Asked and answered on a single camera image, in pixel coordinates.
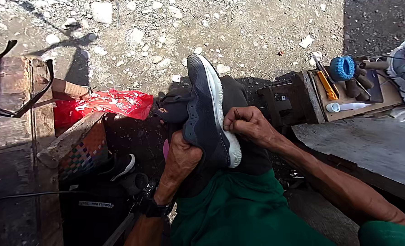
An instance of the black shoe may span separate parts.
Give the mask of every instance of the black shoe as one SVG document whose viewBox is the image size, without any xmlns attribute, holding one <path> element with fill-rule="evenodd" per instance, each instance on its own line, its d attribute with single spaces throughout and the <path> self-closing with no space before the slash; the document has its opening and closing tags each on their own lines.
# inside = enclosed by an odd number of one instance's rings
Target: black shoe
<svg viewBox="0 0 405 246">
<path fill-rule="evenodd" d="M 237 167 L 242 152 L 236 136 L 223 130 L 223 92 L 216 70 L 199 54 L 189 55 L 187 70 L 193 90 L 183 138 L 202 149 L 200 169 Z"/>
</svg>

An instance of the shoe label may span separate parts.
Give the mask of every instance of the shoe label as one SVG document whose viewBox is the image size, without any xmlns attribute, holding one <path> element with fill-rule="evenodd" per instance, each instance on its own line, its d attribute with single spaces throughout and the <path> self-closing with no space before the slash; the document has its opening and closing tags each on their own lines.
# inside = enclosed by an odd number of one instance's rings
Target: shoe label
<svg viewBox="0 0 405 246">
<path fill-rule="evenodd" d="M 88 206 L 88 207 L 100 207 L 100 208 L 113 208 L 114 205 L 111 203 L 105 202 L 87 202 L 87 201 L 79 201 L 79 206 Z"/>
</svg>

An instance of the wooden board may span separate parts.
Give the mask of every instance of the wooden board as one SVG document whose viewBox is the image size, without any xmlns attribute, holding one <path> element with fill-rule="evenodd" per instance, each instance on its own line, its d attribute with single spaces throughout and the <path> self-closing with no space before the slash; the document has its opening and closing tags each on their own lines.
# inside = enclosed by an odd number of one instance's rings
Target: wooden board
<svg viewBox="0 0 405 246">
<path fill-rule="evenodd" d="M 33 92 L 35 75 L 49 77 L 44 62 L 24 57 L 0 61 L 0 108 L 15 112 Z M 58 190 L 57 169 L 48 169 L 35 156 L 54 137 L 49 90 L 41 106 L 21 118 L 0 116 L 0 197 Z M 0 201 L 0 245 L 63 245 L 57 195 Z"/>
<path fill-rule="evenodd" d="M 324 108 L 324 113 L 327 118 L 327 121 L 333 121 L 333 120 L 340 120 L 340 119 L 345 119 L 348 117 L 352 117 L 354 115 L 358 114 L 364 114 L 366 112 L 384 108 L 387 106 L 397 106 L 402 104 L 402 98 L 395 88 L 394 85 L 391 84 L 390 81 L 385 82 L 386 80 L 382 77 L 379 76 L 379 81 L 381 84 L 381 89 L 383 93 L 383 103 L 375 103 L 372 104 L 371 106 L 364 107 L 363 109 L 358 109 L 358 110 L 345 110 L 345 111 L 340 111 L 337 113 L 331 113 L 325 110 L 325 107 L 327 104 L 330 103 L 339 103 L 339 104 L 347 104 L 347 103 L 359 103 L 356 98 L 349 98 L 347 94 L 345 93 L 346 88 L 345 88 L 345 83 L 343 82 L 338 82 L 336 87 L 339 90 L 340 97 L 338 100 L 331 101 L 327 98 L 327 95 L 325 93 L 325 89 L 322 86 L 322 83 L 320 82 L 318 76 L 314 73 L 314 71 L 309 71 L 309 75 L 312 78 L 312 81 L 315 83 L 317 89 L 318 89 L 318 97 L 321 100 L 322 106 Z"/>
</svg>

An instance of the wooden plank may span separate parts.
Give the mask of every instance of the wooden plank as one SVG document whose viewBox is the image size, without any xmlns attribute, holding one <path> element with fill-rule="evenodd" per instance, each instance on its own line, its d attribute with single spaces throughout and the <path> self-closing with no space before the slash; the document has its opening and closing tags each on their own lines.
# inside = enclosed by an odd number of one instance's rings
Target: wooden plank
<svg viewBox="0 0 405 246">
<path fill-rule="evenodd" d="M 345 83 L 339 82 L 336 84 L 337 89 L 339 90 L 340 98 L 338 100 L 331 101 L 327 98 L 325 93 L 324 87 L 320 82 L 318 76 L 314 75 L 313 80 L 318 88 L 319 92 L 319 99 L 321 101 L 322 106 L 325 109 L 325 106 L 329 103 L 339 103 L 339 104 L 347 104 L 347 103 L 359 103 L 356 101 L 355 98 L 349 98 L 346 94 L 346 87 Z M 324 110 L 325 115 L 327 116 L 328 121 L 340 120 L 345 119 L 348 117 L 352 117 L 354 115 L 364 114 L 372 110 L 380 109 L 387 106 L 397 106 L 403 104 L 402 98 L 399 92 L 396 90 L 395 86 L 391 84 L 391 82 L 386 82 L 382 76 L 379 76 L 379 82 L 381 84 L 381 89 L 383 93 L 383 103 L 375 103 L 371 106 L 367 106 L 363 109 L 358 110 L 345 110 L 337 113 L 330 113 L 327 110 Z"/>
<path fill-rule="evenodd" d="M 104 112 L 93 112 L 83 117 L 54 140 L 47 148 L 39 152 L 37 154 L 38 159 L 48 168 L 53 169 L 58 167 L 58 163 L 63 157 L 89 133 L 92 126 L 95 125 L 103 115 Z"/>
</svg>

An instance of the workbench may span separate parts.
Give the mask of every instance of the workbench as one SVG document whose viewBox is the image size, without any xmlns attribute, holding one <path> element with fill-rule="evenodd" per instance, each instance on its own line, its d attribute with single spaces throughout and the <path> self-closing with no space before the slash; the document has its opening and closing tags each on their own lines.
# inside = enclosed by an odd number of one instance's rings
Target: workbench
<svg viewBox="0 0 405 246">
<path fill-rule="evenodd" d="M 383 103 L 373 103 L 358 110 L 330 113 L 326 110 L 326 105 L 329 103 L 346 104 L 358 103 L 358 101 L 355 98 L 347 97 L 343 82 L 336 83 L 340 98 L 334 101 L 329 100 L 316 72 L 317 70 L 301 71 L 287 81 L 280 81 L 257 90 L 266 101 L 272 126 L 279 128 L 303 123 L 323 124 L 334 120 L 379 113 L 403 104 L 396 87 L 383 76 L 378 76 Z"/>
</svg>

